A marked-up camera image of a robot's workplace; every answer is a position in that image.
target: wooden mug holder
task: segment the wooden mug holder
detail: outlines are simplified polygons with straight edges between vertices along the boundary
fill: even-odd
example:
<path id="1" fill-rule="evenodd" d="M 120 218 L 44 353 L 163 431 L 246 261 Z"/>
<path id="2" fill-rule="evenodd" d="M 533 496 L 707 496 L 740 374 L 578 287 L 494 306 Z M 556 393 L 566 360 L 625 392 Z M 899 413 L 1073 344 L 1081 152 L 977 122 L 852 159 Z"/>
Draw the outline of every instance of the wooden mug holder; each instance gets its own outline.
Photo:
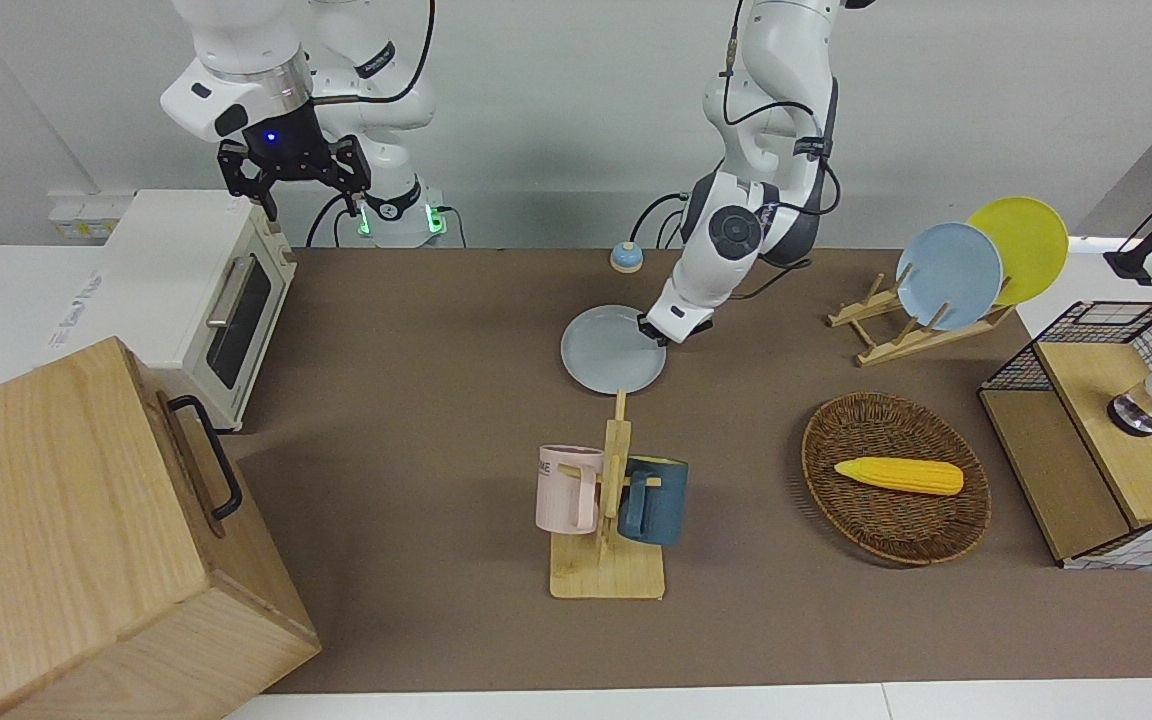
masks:
<path id="1" fill-rule="evenodd" d="M 621 488 L 630 458 L 626 392 L 616 395 L 616 416 L 607 420 L 599 477 L 598 525 L 584 536 L 550 535 L 550 594 L 559 598 L 664 597 L 664 555 L 658 544 L 631 541 L 616 532 Z"/>
<path id="2" fill-rule="evenodd" d="M 1006 316 L 1016 309 L 1015 305 L 994 305 L 983 318 L 977 320 L 977 323 L 968 325 L 968 327 L 955 331 L 933 329 L 941 321 L 941 318 L 950 311 L 950 304 L 946 302 L 932 316 L 931 323 L 924 325 L 918 323 L 918 319 L 910 318 L 909 323 L 905 323 L 905 327 L 890 341 L 876 342 L 863 325 L 861 325 L 861 320 L 877 318 L 879 314 L 893 313 L 893 311 L 897 310 L 904 311 L 900 304 L 897 291 L 900 291 L 901 286 L 909 278 L 910 270 L 914 270 L 912 263 L 905 265 L 905 268 L 901 270 L 900 276 L 896 278 L 896 282 L 882 291 L 879 291 L 878 288 L 882 286 L 886 274 L 878 273 L 874 282 L 870 285 L 869 291 L 865 293 L 864 300 L 851 302 L 851 304 L 841 304 L 836 313 L 826 316 L 826 323 L 829 327 L 836 328 L 838 325 L 850 325 L 851 329 L 856 332 L 856 336 L 861 338 L 861 342 L 865 343 L 865 350 L 856 355 L 856 364 L 861 365 L 861 367 L 886 363 L 886 361 L 895 361 L 897 357 L 905 357 L 907 355 L 929 350 L 932 347 L 992 331 L 998 327 L 998 324 Z M 1010 278 L 1005 278 L 1002 287 L 1007 287 L 1009 282 Z"/>

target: mug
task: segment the mug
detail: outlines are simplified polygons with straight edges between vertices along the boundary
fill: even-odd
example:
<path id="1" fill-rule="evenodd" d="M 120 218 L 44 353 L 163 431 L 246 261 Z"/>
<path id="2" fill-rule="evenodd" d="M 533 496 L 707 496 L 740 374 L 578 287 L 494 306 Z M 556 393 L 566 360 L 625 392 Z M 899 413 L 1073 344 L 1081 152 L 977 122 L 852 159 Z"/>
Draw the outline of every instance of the mug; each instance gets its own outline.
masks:
<path id="1" fill-rule="evenodd" d="M 687 493 L 687 463 L 668 457 L 631 455 L 626 465 L 626 477 L 630 487 L 621 497 L 617 532 L 632 541 L 679 541 Z"/>
<path id="2" fill-rule="evenodd" d="M 570 445 L 540 446 L 536 476 L 536 526 L 551 533 L 582 536 L 598 524 L 594 492 L 602 450 Z"/>

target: brown tablecloth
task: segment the brown tablecloth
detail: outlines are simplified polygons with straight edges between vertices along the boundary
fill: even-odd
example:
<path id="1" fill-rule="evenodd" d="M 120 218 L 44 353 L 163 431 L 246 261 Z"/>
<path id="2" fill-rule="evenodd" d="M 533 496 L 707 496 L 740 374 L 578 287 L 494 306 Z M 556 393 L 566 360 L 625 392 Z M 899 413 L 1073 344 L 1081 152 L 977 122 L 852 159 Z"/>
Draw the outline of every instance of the brown tablecloth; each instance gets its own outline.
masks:
<path id="1" fill-rule="evenodd" d="M 867 369 L 823 324 L 893 252 L 814 252 L 630 397 L 634 449 L 691 464 L 659 602 L 550 598 L 532 511 L 536 447 L 602 445 L 613 410 L 563 371 L 563 327 L 650 305 L 675 253 L 634 275 L 604 251 L 300 258 L 247 427 L 225 439 L 324 643 L 274 692 L 1152 676 L 1152 573 L 1056 569 L 975 396 L 1026 341 L 1018 320 Z M 912 397 L 972 444 L 993 495 L 976 551 L 892 569 L 819 518 L 801 433 L 858 389 Z"/>

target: oven window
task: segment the oven window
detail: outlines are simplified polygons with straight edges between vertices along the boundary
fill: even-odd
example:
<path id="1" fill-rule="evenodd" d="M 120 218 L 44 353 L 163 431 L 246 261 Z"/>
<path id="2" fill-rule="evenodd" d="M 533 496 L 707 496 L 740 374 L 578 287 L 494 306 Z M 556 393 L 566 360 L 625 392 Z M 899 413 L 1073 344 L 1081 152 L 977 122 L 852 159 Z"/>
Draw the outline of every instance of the oven window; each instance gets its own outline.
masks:
<path id="1" fill-rule="evenodd" d="M 252 274 L 248 275 L 247 286 L 238 297 L 238 306 L 234 310 L 229 327 L 217 331 L 215 336 L 211 338 L 211 347 L 207 348 L 207 365 L 229 389 L 234 389 L 234 384 L 238 381 L 238 372 L 243 367 L 243 361 L 247 359 L 247 348 L 251 347 L 256 338 L 256 327 L 260 325 L 260 316 L 265 311 L 266 301 L 270 300 L 270 291 L 273 290 L 270 275 L 265 274 L 260 262 L 253 265 Z"/>

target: oven door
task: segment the oven door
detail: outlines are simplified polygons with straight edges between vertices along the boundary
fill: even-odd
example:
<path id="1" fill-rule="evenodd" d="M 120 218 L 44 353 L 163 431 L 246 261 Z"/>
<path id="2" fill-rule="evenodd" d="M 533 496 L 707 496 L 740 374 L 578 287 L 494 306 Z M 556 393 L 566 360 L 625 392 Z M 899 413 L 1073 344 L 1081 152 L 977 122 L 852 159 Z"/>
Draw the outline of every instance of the oven door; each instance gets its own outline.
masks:
<path id="1" fill-rule="evenodd" d="M 217 427 L 241 424 L 286 293 L 283 273 L 252 232 L 229 263 L 191 363 L 194 382 L 223 410 Z"/>

